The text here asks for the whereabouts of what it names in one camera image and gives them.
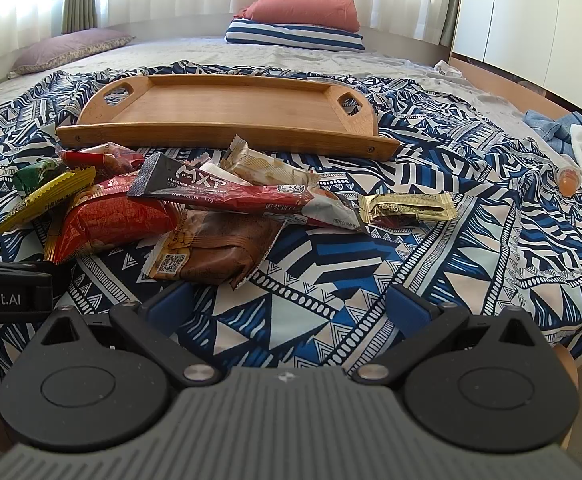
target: tray handle hole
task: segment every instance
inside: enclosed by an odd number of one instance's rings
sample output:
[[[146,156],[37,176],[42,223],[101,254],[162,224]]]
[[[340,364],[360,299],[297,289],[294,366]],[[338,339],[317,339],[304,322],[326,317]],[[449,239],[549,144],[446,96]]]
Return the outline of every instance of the tray handle hole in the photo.
[[[360,103],[357,102],[356,98],[350,92],[342,94],[338,99],[338,104],[349,117],[354,116],[360,111]]]
[[[112,89],[111,92],[107,92],[104,95],[104,102],[109,106],[115,106],[122,102],[125,97],[131,95],[131,92],[131,85],[124,83],[120,86],[116,86],[116,88]]]

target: orange bottle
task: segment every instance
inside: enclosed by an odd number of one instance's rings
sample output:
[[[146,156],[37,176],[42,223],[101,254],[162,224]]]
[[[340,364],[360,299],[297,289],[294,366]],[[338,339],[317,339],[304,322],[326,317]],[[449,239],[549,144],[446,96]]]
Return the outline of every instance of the orange bottle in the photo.
[[[576,168],[562,168],[558,171],[557,180],[562,196],[571,197],[580,187],[580,172]]]

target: red snack package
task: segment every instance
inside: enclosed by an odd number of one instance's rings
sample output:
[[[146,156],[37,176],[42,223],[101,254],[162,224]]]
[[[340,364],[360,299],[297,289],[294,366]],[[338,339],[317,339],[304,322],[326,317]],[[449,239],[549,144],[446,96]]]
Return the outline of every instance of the red snack package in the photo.
[[[241,186],[164,153],[146,159],[129,196],[159,198],[198,209],[271,215],[314,226],[356,231],[364,226],[357,212],[330,191],[299,184]]]
[[[137,170],[145,161],[142,153],[134,152],[115,142],[106,142],[79,152],[56,149],[56,154],[71,169],[93,166],[96,183],[112,176]]]
[[[175,229],[178,214],[171,206],[151,198],[127,198],[135,177],[135,173],[120,175],[78,193],[69,204],[49,260],[59,264],[71,256],[97,253]]]

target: coffee stick packet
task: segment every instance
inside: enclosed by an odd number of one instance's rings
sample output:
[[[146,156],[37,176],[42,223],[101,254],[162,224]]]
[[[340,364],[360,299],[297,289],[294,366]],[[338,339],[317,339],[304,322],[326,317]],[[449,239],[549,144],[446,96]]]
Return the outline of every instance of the coffee stick packet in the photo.
[[[457,218],[449,193],[359,195],[358,202],[363,222],[380,227],[395,229],[422,220],[446,222]]]
[[[189,208],[272,216],[279,221],[362,231],[357,212],[337,195],[300,184],[241,186],[164,153],[145,160],[129,196],[157,198]]]
[[[157,280],[220,285],[235,290],[258,269],[284,224],[270,218],[185,210],[163,235],[142,271]]]
[[[95,168],[66,171],[50,182],[33,191],[27,198],[14,207],[0,221],[0,234],[14,227],[31,222],[52,207],[64,202],[71,195],[90,186],[95,178]]]
[[[220,168],[261,186],[298,184],[318,187],[320,175],[302,170],[272,156],[251,150],[247,141],[235,136],[220,160]]]

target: wooden tray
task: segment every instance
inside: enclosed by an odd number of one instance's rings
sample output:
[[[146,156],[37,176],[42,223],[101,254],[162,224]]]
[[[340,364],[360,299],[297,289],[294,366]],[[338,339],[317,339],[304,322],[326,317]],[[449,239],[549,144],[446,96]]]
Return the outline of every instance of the wooden tray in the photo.
[[[104,97],[124,88],[114,105]],[[359,105],[353,116],[342,103]],[[109,83],[56,133],[63,146],[113,141],[124,146],[225,149],[239,135],[254,150],[388,160],[400,143],[379,137],[369,101],[335,84],[245,75],[133,76]]]

